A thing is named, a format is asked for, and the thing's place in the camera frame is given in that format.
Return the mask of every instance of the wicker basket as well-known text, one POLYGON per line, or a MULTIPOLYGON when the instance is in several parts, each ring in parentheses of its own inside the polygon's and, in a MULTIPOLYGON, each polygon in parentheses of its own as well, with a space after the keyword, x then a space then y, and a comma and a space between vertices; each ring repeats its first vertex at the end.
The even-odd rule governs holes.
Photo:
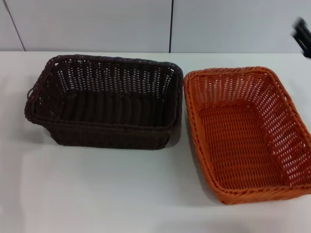
POLYGON ((48 61, 25 116, 62 145, 161 149, 182 111, 175 64, 86 55, 48 61))
POLYGON ((196 153, 221 202, 311 193, 311 136, 274 72, 193 71, 184 90, 196 153))

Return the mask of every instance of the basket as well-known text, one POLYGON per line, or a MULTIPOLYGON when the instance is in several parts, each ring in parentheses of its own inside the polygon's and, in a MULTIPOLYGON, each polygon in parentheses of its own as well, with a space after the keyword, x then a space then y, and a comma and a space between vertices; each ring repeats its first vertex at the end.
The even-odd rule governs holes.
POLYGON ((196 153, 221 202, 311 193, 311 136, 274 72, 263 67, 193 71, 184 90, 196 153))
POLYGON ((61 145, 161 149, 181 122, 182 78, 168 62, 57 56, 28 93, 25 116, 61 145))

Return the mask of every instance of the white table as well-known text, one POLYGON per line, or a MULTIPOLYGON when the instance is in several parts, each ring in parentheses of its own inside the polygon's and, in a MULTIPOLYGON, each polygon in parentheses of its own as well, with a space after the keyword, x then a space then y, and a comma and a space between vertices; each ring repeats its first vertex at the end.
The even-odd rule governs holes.
MULTIPOLYGON (((0 52, 0 233, 311 232, 311 196, 217 201, 190 144, 185 105, 179 142, 162 150, 57 145, 25 119, 24 106, 48 59, 59 54, 69 53, 0 52)), ((266 66, 311 129, 311 60, 301 54, 90 54, 170 61, 184 74, 266 66)))

